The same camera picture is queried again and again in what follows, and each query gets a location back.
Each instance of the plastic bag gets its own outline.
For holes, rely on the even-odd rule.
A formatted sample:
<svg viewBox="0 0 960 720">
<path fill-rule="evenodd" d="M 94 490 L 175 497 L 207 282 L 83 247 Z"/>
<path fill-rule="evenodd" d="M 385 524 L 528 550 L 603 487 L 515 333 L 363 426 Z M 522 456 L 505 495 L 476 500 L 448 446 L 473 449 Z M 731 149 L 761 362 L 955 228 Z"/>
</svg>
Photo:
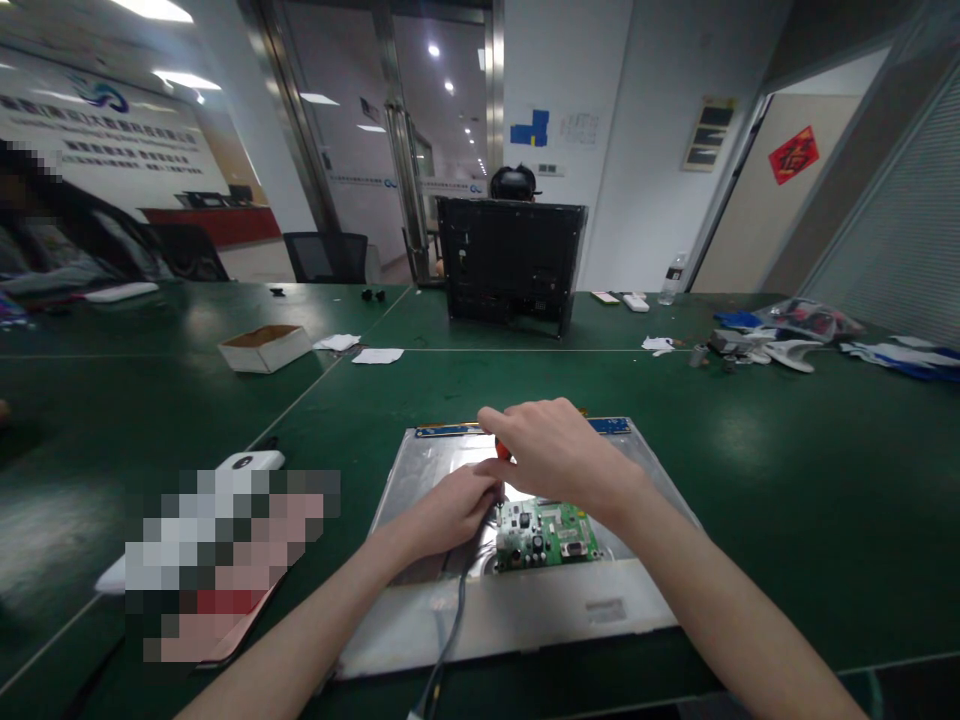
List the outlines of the plastic bag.
<svg viewBox="0 0 960 720">
<path fill-rule="evenodd" d="M 820 342 L 862 335 L 866 329 L 836 308 L 807 298 L 790 298 L 754 313 L 767 327 L 789 330 Z"/>
</svg>

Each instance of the floor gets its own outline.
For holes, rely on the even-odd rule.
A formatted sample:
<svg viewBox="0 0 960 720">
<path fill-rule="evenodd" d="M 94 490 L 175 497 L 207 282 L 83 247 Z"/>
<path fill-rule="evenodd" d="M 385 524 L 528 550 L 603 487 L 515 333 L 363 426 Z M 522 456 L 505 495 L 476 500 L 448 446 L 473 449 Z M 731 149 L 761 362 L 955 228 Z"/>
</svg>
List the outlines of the floor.
<svg viewBox="0 0 960 720">
<path fill-rule="evenodd" d="M 283 240 L 268 240 L 220 250 L 219 253 L 227 274 L 239 282 L 296 282 Z M 378 282 L 384 285 L 412 285 L 407 259 L 401 256 L 384 265 Z"/>
</svg>

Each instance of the red decoration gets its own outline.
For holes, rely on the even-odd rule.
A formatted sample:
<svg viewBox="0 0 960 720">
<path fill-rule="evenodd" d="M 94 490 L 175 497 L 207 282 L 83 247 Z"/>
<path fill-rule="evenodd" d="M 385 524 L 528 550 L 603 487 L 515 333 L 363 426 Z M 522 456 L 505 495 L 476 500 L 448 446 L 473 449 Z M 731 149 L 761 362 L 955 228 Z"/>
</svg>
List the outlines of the red decoration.
<svg viewBox="0 0 960 720">
<path fill-rule="evenodd" d="M 813 127 L 807 125 L 795 136 L 770 153 L 770 167 L 777 185 L 796 177 L 820 159 L 817 141 L 813 137 Z"/>
</svg>

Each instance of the circuit board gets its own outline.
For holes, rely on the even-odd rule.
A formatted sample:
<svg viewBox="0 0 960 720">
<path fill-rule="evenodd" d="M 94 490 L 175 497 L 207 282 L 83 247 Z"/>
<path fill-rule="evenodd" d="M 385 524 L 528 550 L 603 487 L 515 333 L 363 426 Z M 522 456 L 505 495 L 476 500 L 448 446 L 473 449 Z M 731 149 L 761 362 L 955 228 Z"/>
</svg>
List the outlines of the circuit board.
<svg viewBox="0 0 960 720">
<path fill-rule="evenodd" d="M 497 572 L 599 560 L 590 518 L 570 503 L 509 501 L 497 511 Z"/>
</svg>

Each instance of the red desk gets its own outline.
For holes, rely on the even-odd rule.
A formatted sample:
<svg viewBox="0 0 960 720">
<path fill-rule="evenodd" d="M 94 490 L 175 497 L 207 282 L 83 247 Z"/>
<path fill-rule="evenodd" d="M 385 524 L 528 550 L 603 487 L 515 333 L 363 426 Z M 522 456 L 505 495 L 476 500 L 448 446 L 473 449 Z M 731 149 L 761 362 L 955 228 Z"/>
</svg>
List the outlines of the red desk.
<svg viewBox="0 0 960 720">
<path fill-rule="evenodd" d="M 268 207 L 140 208 L 151 225 L 198 225 L 218 248 L 280 239 L 280 228 Z"/>
</svg>

